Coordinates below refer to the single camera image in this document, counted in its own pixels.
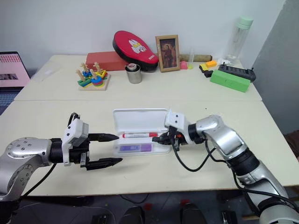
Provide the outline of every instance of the orange block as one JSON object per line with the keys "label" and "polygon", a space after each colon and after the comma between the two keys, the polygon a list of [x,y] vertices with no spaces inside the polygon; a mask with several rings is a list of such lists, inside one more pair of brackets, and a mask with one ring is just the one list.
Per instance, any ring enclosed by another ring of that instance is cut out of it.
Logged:
{"label": "orange block", "polygon": [[217,66],[217,62],[216,62],[216,61],[209,61],[209,62],[206,62],[206,66],[207,66],[208,68],[215,67],[215,66]]}
{"label": "orange block", "polygon": [[95,69],[95,62],[99,63],[100,68],[106,71],[125,70],[125,66],[128,64],[115,51],[88,53],[86,59],[87,67]]}

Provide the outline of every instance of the water bottle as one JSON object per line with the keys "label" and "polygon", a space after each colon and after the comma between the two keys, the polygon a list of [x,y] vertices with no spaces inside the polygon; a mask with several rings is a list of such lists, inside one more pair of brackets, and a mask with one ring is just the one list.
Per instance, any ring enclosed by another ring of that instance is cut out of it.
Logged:
{"label": "water bottle", "polygon": [[240,17],[239,21],[237,22],[233,38],[230,41],[225,57],[225,59],[230,60],[232,65],[234,65],[234,63],[238,59],[252,22],[253,19],[248,17]]}

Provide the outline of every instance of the red marker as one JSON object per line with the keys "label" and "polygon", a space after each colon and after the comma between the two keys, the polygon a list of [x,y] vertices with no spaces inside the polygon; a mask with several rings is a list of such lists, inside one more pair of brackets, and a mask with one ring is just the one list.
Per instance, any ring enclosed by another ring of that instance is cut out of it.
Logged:
{"label": "red marker", "polygon": [[152,138],[152,137],[157,137],[157,136],[158,136],[158,133],[155,133],[155,132],[122,134],[123,138]]}

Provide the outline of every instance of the framed portrait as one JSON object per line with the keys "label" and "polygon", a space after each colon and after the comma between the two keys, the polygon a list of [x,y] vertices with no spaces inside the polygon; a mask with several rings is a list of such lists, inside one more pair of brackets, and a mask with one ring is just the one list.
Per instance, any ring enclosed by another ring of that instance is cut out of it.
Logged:
{"label": "framed portrait", "polygon": [[180,70],[178,35],[156,36],[160,71]]}

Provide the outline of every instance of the laptop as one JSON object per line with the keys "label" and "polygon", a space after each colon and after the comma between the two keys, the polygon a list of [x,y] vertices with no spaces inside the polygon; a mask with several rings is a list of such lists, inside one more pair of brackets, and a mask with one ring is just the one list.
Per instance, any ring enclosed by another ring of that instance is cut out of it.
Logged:
{"label": "laptop", "polygon": [[0,52],[0,115],[29,81],[19,53]]}

